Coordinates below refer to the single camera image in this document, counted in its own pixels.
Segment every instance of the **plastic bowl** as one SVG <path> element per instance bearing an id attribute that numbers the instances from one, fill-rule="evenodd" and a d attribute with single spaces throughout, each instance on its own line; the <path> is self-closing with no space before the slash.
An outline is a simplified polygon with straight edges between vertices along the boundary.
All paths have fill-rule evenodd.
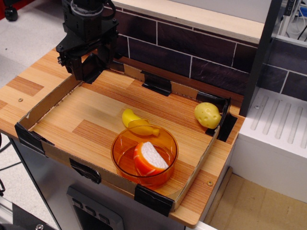
<path id="1" fill-rule="evenodd" d="M 153 176 L 141 176 L 134 166 L 135 147 L 140 142 L 147 141 L 153 144 L 169 166 L 163 172 Z M 130 122 L 129 127 L 116 137 L 112 144 L 111 156 L 118 175 L 150 189 L 156 189 L 162 186 L 174 172 L 178 158 L 178 144 L 173 135 L 164 128 L 151 125 L 147 120 L 136 120 Z"/>

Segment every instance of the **brick wall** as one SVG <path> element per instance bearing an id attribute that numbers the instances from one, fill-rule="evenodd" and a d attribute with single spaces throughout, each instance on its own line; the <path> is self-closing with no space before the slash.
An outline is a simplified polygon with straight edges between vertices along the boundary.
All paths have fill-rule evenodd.
<path id="1" fill-rule="evenodd" d="M 121 55 L 244 95 L 257 45 L 125 9 L 115 18 Z"/>
<path id="2" fill-rule="evenodd" d="M 260 86 L 307 101 L 307 47 L 273 40 L 272 52 Z"/>

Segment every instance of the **wooden board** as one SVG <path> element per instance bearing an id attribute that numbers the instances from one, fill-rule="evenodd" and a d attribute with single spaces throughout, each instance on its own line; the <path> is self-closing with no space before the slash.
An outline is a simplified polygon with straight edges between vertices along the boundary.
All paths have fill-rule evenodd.
<path id="1" fill-rule="evenodd" d="M 50 51 L 0 89 L 0 130 L 3 133 L 17 138 L 16 122 L 69 76 L 56 62 L 57 56 L 55 50 Z M 195 167 L 195 159 L 211 140 L 194 119 L 196 104 L 174 94 L 159 95 L 141 87 L 137 80 L 104 71 L 93 85 L 77 88 L 33 129 L 57 147 L 115 172 L 109 146 L 112 138 L 125 128 L 120 118 L 122 111 L 131 107 L 137 115 L 168 129 L 179 142 L 178 166 L 183 171 L 174 175 L 175 184 L 182 182 L 185 173 Z M 170 218 L 189 227 L 198 223 L 243 123 L 244 118 L 237 115 L 238 111 L 239 108 L 231 107 L 232 114 L 239 119 L 229 139 L 216 141 L 193 185 L 179 208 L 170 213 Z M 160 192 L 172 194 L 174 186 Z"/>

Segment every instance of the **plastic food toy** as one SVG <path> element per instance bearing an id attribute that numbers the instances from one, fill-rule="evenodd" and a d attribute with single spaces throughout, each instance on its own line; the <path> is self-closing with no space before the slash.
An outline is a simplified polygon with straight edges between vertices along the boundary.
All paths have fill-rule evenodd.
<path id="1" fill-rule="evenodd" d="M 151 142 L 141 142 L 133 154 L 135 168 L 141 176 L 153 176 L 168 168 L 168 164 L 160 156 Z"/>
<path id="2" fill-rule="evenodd" d="M 125 109 L 121 119 L 126 127 L 132 128 L 140 126 L 131 130 L 135 134 L 141 136 L 154 135 L 156 137 L 159 135 L 160 130 L 158 128 L 150 126 L 151 124 L 146 119 L 136 116 L 132 109 Z"/>
<path id="3" fill-rule="evenodd" d="M 211 129 L 216 128 L 222 119 L 219 109 L 214 104 L 209 102 L 202 102 L 198 104 L 195 107 L 194 114 L 202 126 Z"/>

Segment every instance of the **wooden surface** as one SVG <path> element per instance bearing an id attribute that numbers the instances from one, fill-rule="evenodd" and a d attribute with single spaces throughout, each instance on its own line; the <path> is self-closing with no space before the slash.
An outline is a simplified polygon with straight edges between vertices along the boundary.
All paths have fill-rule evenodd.
<path id="1" fill-rule="evenodd" d="M 263 23 L 209 11 L 169 0 L 114 0 L 127 10 L 187 25 L 218 35 L 258 44 Z"/>
<path id="2" fill-rule="evenodd" d="M 57 56 L 55 50 L 50 51 L 0 89 L 1 132 L 17 138 L 16 122 L 69 76 L 57 63 Z M 178 167 L 182 170 L 177 171 L 165 188 L 158 189 L 159 193 L 171 196 L 176 193 L 176 186 L 185 182 L 211 137 L 204 134 L 204 128 L 194 118 L 195 101 L 174 94 L 165 97 L 140 84 L 132 78 L 104 71 L 93 85 L 78 87 L 33 130 L 57 147 L 115 173 L 109 148 L 125 128 L 120 118 L 122 111 L 130 107 L 140 117 L 169 130 L 179 143 Z M 189 227 L 199 221 L 243 123 L 244 118 L 237 115 L 239 108 L 232 106 L 231 112 L 239 119 L 227 142 L 214 143 L 181 205 L 169 215 Z"/>

